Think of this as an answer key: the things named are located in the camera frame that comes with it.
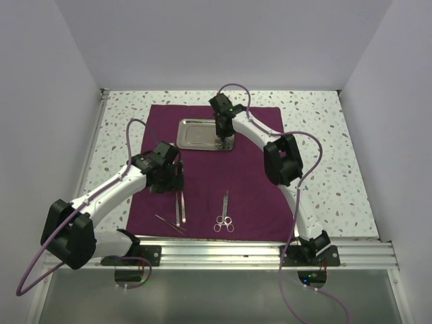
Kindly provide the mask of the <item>steel surgical scissors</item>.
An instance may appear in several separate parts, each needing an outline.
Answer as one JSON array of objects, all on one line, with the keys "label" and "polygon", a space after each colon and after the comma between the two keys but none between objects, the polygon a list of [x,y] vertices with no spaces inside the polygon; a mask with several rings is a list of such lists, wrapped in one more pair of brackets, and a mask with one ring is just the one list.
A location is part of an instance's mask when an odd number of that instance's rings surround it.
[{"label": "steel surgical scissors", "polygon": [[222,205],[221,215],[216,218],[216,223],[213,226],[214,232],[220,232],[221,228],[223,226],[227,225],[227,223],[226,223],[226,217],[227,217],[228,198],[229,198],[229,192],[226,192],[225,195],[224,195],[224,197],[223,197],[223,205]]}]

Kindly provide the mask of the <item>stainless steel instrument tray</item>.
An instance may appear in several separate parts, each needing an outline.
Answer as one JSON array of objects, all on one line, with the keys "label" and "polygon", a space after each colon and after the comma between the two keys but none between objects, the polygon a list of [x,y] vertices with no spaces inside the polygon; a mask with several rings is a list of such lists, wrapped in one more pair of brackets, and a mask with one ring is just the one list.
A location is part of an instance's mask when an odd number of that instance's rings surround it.
[{"label": "stainless steel instrument tray", "polygon": [[178,125],[176,144],[180,149],[194,151],[221,151],[217,148],[213,119],[182,119]]}]

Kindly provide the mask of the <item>steel forceps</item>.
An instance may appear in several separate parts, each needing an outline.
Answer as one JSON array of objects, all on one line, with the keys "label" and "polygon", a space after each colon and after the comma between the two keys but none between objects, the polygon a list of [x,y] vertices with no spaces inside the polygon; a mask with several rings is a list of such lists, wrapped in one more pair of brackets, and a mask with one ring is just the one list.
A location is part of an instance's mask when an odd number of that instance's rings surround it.
[{"label": "steel forceps", "polygon": [[180,194],[180,204],[181,204],[182,223],[186,223],[186,205],[185,205],[185,198],[184,198],[183,191],[181,191]]}]

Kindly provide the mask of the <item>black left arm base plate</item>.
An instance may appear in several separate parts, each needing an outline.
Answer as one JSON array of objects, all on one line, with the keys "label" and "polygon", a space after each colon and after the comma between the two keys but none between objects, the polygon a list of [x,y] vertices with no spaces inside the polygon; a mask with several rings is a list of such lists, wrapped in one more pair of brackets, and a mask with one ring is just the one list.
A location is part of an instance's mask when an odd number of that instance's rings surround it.
[{"label": "black left arm base plate", "polygon": [[146,265],[146,259],[152,267],[160,265],[162,247],[160,245],[140,245],[132,248],[126,256],[106,256],[101,259],[102,266],[133,267]]}]

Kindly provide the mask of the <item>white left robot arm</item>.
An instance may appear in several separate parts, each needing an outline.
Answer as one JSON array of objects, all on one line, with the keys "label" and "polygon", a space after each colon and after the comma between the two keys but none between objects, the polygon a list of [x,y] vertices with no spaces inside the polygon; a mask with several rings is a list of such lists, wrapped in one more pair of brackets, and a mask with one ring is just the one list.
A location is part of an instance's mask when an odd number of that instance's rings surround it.
[{"label": "white left robot arm", "polygon": [[142,190],[180,191],[183,163],[178,147],[161,141],[154,150],[129,157],[110,180],[71,202],[55,201],[49,209],[40,245],[73,270],[94,258],[139,260],[140,240],[125,229],[98,232],[98,224],[127,198]]}]

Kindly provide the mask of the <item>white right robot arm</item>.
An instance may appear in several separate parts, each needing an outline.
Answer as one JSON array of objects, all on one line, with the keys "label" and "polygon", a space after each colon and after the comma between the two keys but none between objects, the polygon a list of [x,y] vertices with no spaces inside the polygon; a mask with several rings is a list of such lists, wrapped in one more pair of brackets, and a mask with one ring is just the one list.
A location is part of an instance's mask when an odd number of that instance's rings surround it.
[{"label": "white right robot arm", "polygon": [[[239,133],[256,144],[263,152],[265,175],[285,196],[293,211],[293,228],[298,231],[300,256],[309,265],[316,265],[331,246],[327,232],[310,207],[300,202],[303,181],[317,168],[323,158],[323,146],[319,139],[304,131],[276,132],[250,112],[249,107],[234,105],[223,93],[209,100],[215,116],[215,131],[218,138]],[[319,155],[315,164],[303,172],[303,161],[295,136],[303,135],[315,141]]]}]

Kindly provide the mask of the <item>small steel hemostat clamp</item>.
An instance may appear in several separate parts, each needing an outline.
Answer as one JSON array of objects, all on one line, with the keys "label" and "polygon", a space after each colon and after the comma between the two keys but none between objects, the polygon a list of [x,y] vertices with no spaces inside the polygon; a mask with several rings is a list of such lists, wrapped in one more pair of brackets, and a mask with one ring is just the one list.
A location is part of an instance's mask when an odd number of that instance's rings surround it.
[{"label": "small steel hemostat clamp", "polygon": [[230,136],[227,138],[217,139],[217,148],[221,151],[230,151],[234,147],[234,137]]}]

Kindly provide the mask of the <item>purple cloth wrap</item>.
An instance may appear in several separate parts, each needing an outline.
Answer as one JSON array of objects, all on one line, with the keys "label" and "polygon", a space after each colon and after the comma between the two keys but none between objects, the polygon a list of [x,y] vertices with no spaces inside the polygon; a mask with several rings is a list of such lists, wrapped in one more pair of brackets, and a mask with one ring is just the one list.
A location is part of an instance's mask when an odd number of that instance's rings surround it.
[{"label": "purple cloth wrap", "polygon": [[[176,142],[180,120],[213,119],[209,106],[152,105],[141,151],[155,148],[158,140]],[[292,212],[281,192],[265,175],[262,150],[241,134],[235,135],[229,152],[182,150],[184,163],[185,235],[181,235],[155,215],[175,223],[175,194],[153,194],[143,190],[132,197],[126,229],[143,236],[200,238],[216,240],[288,240]],[[214,232],[221,215],[223,197],[229,192],[228,215],[234,232],[225,228]]]}]

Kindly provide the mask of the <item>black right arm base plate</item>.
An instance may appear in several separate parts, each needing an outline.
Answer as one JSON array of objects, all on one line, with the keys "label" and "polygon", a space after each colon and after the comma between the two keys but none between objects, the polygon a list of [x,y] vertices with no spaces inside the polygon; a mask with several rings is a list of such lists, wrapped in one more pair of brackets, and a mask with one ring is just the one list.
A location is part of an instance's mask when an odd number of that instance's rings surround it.
[{"label": "black right arm base plate", "polygon": [[338,267],[341,265],[338,248],[324,235],[313,240],[299,238],[286,251],[285,246],[279,247],[283,267]]}]

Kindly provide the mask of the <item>steel needle holder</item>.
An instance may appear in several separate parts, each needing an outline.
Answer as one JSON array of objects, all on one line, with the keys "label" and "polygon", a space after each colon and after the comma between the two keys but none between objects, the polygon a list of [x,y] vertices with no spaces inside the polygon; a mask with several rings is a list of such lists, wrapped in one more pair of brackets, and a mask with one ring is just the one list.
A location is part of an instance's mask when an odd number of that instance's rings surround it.
[{"label": "steel needle holder", "polygon": [[227,230],[228,233],[233,233],[234,232],[234,225],[232,223],[232,218],[228,215],[228,203],[227,203],[227,217],[226,217],[227,225],[225,225],[223,227]]}]

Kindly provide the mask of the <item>thin pointed steel tweezers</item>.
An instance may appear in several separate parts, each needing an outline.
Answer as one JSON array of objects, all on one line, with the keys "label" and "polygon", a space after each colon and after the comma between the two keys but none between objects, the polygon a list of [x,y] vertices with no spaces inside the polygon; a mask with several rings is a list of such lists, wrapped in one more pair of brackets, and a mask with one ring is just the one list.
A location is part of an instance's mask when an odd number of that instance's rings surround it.
[{"label": "thin pointed steel tweezers", "polygon": [[163,217],[160,217],[159,215],[155,215],[155,217],[159,220],[161,220],[162,222],[166,223],[169,227],[173,228],[175,231],[177,231],[178,233],[180,233],[181,235],[184,235],[186,230],[184,228],[182,228],[179,225],[176,225],[168,220],[166,220]]}]

